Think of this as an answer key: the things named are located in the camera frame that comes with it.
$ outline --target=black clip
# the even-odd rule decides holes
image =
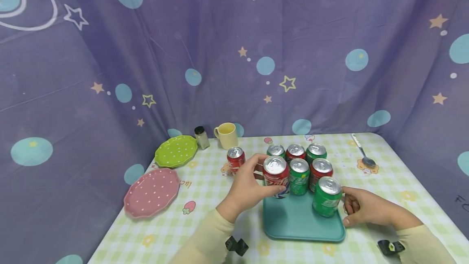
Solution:
[[[235,251],[236,254],[240,255],[241,257],[249,249],[249,246],[246,244],[246,242],[244,242],[243,239],[240,239],[239,242],[237,242],[233,236],[231,236],[225,242],[225,246],[228,251]]]
[[[405,250],[401,242],[389,242],[389,240],[380,240],[378,242],[379,249],[385,256],[396,255]]]

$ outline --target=salt shaker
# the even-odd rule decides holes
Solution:
[[[200,149],[205,150],[210,147],[210,142],[208,141],[207,133],[203,126],[198,126],[194,129],[195,132],[195,139],[197,140],[197,144],[199,144]]]

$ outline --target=purple backdrop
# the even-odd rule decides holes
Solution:
[[[0,0],[0,255],[86,262],[161,142],[381,134],[467,236],[469,0]]]

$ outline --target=hand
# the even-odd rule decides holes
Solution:
[[[344,208],[348,214],[343,220],[346,227],[366,222],[392,225],[395,230],[402,230],[423,224],[407,209],[371,192],[353,187],[342,187],[342,191],[345,194]]]
[[[229,222],[234,223],[241,212],[253,208],[265,197],[285,190],[284,186],[260,186],[257,183],[256,178],[262,180],[263,177],[254,174],[254,170],[262,171],[262,163],[267,157],[268,155],[255,154],[238,169],[228,195],[217,206],[219,214]]]

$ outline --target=table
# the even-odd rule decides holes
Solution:
[[[361,153],[350,134],[239,138],[247,157],[265,153],[268,143],[291,143],[304,147],[314,140],[323,144],[334,167],[334,177],[343,186],[370,190],[416,214],[441,240],[457,263],[469,263],[469,241],[423,188],[404,162],[383,138],[373,133],[357,134],[367,155],[379,168],[377,173],[358,163]],[[91,264],[167,263],[198,222],[225,197],[232,183],[226,172],[226,151],[210,139],[210,147],[177,169],[181,187],[166,211],[147,220],[132,220],[121,210],[90,259]],[[340,215],[345,217],[342,203]],[[339,244],[271,240],[263,232],[262,202],[244,212],[236,222],[234,237],[250,246],[243,258],[229,253],[226,263],[388,263],[377,248],[380,239],[395,240],[389,228],[361,224],[347,230]]]

